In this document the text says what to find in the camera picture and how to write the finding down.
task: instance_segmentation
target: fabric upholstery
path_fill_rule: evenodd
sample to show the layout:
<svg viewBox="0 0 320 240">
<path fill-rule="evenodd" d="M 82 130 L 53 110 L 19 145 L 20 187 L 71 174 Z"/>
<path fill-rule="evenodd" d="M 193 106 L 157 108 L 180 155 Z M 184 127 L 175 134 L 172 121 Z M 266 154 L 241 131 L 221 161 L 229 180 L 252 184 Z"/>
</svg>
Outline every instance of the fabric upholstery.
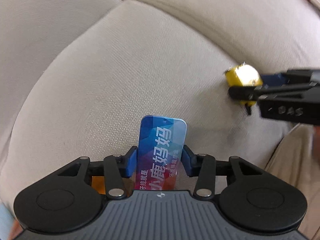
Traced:
<svg viewBox="0 0 320 240">
<path fill-rule="evenodd" d="M 261 72 L 320 67 L 320 17 L 307 0 L 139 0 L 189 24 Z"/>
<path fill-rule="evenodd" d="M 246 116 L 228 98 L 224 71 L 236 63 L 183 22 L 125 1 L 62 51 L 30 92 L 12 131 L 1 199 L 12 208 L 19 191 L 81 155 L 125 154 L 147 114 L 184 119 L 195 153 L 264 167 L 288 125 L 255 108 Z M 189 185 L 179 178 L 177 188 Z"/>
<path fill-rule="evenodd" d="M 281 141 L 266 171 L 295 186 L 305 195 L 308 210 L 299 231 L 311 240 L 319 240 L 320 167 L 312 155 L 312 139 L 312 126 L 296 126 Z M 315 140 L 315 143 L 319 144 L 320 136 Z"/>
<path fill-rule="evenodd" d="M 66 46 L 119 3 L 0 0 L 0 170 L 16 117 L 43 71 Z"/>
</svg>

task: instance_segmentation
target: crosshair logo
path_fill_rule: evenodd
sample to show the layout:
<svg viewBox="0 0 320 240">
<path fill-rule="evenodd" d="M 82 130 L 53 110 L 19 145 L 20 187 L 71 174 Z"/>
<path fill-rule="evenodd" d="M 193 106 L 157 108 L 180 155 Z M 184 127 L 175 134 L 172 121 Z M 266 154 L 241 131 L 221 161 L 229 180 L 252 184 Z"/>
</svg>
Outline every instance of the crosshair logo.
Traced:
<svg viewBox="0 0 320 240">
<path fill-rule="evenodd" d="M 160 192 L 156 196 L 159 197 L 159 198 L 163 198 L 165 196 L 165 194 L 163 192 Z"/>
</svg>

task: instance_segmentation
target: gray ribbed panel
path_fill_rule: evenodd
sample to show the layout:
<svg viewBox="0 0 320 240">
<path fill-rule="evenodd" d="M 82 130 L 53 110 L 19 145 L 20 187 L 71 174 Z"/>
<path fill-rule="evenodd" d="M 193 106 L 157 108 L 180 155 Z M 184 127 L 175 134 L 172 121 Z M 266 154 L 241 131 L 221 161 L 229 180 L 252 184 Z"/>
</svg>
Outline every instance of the gray ribbed panel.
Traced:
<svg viewBox="0 0 320 240">
<path fill-rule="evenodd" d="M 25 231 L 18 240 L 306 240 L 297 231 L 257 236 L 228 224 L 213 203 L 192 198 L 188 191 L 134 191 L 111 201 L 102 215 L 78 231 L 59 236 Z"/>
</svg>

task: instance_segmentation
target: beige fabric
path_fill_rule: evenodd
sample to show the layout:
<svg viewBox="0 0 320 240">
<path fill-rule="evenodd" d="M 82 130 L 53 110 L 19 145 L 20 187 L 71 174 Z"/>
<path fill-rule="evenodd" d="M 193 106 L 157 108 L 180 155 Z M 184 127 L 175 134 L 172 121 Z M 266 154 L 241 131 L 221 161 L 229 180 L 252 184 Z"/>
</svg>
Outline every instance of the beige fabric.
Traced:
<svg viewBox="0 0 320 240">
<path fill-rule="evenodd" d="M 174 15 L 259 71 L 320 67 L 320 17 L 307 0 L 139 1 Z"/>
<path fill-rule="evenodd" d="M 280 143 L 266 171 L 298 188 L 307 198 L 308 210 L 299 231 L 320 239 L 320 166 L 312 156 L 313 128 L 298 125 Z"/>
<path fill-rule="evenodd" d="M 0 0 L 0 170 L 16 117 L 43 71 L 119 2 Z"/>
<path fill-rule="evenodd" d="M 223 73 L 235 64 L 181 21 L 125 1 L 68 46 L 30 92 L 12 131 L 1 199 L 12 208 L 20 190 L 81 155 L 124 154 L 146 114 L 184 119 L 195 153 L 264 167 L 288 127 L 260 119 L 256 108 L 248 117 L 228 99 Z M 178 186 L 188 188 L 183 181 Z"/>
</svg>

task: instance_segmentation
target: beige pants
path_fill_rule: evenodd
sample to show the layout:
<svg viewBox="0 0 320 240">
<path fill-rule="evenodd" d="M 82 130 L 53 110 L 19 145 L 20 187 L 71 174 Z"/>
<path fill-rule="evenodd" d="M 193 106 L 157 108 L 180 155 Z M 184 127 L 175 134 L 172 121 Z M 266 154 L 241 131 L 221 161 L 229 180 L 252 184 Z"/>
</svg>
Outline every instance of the beige pants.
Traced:
<svg viewBox="0 0 320 240">
<path fill-rule="evenodd" d="M 308 202 L 299 231 L 312 240 L 320 239 L 320 132 L 297 125 L 280 143 L 266 171 L 298 188 Z"/>
</svg>

